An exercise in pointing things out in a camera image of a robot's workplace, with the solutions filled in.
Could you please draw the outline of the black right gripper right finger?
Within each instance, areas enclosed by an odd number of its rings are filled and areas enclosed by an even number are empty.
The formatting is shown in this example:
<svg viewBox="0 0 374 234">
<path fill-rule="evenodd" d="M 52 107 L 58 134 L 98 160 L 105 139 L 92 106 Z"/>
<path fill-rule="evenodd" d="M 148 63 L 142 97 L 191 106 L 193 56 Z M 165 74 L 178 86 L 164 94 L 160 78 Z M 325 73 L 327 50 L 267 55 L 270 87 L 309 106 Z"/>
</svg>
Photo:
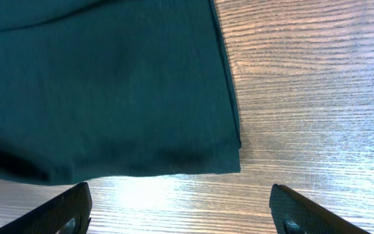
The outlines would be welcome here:
<svg viewBox="0 0 374 234">
<path fill-rule="evenodd" d="M 369 234 L 285 185 L 272 186 L 269 208 L 278 234 Z"/>
</svg>

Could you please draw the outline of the black polo shirt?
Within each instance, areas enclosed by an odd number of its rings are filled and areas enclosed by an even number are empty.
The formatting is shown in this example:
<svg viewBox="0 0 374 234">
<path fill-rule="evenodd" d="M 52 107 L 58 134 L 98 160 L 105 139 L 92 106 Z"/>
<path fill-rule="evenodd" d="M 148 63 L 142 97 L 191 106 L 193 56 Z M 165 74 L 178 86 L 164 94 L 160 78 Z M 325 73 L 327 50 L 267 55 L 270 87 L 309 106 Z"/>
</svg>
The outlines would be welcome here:
<svg viewBox="0 0 374 234">
<path fill-rule="evenodd" d="M 0 179 L 240 171 L 212 0 L 0 0 Z"/>
</svg>

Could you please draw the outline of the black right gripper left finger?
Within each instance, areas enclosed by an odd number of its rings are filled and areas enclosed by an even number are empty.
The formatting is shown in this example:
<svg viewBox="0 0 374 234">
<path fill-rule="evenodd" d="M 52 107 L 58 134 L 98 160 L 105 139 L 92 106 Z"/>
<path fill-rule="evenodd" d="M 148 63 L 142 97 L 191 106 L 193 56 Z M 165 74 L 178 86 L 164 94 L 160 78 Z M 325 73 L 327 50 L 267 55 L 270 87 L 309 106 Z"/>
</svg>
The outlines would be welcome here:
<svg viewBox="0 0 374 234">
<path fill-rule="evenodd" d="M 86 234 L 91 210 L 89 186 L 86 182 L 78 183 L 0 227 L 0 234 Z"/>
</svg>

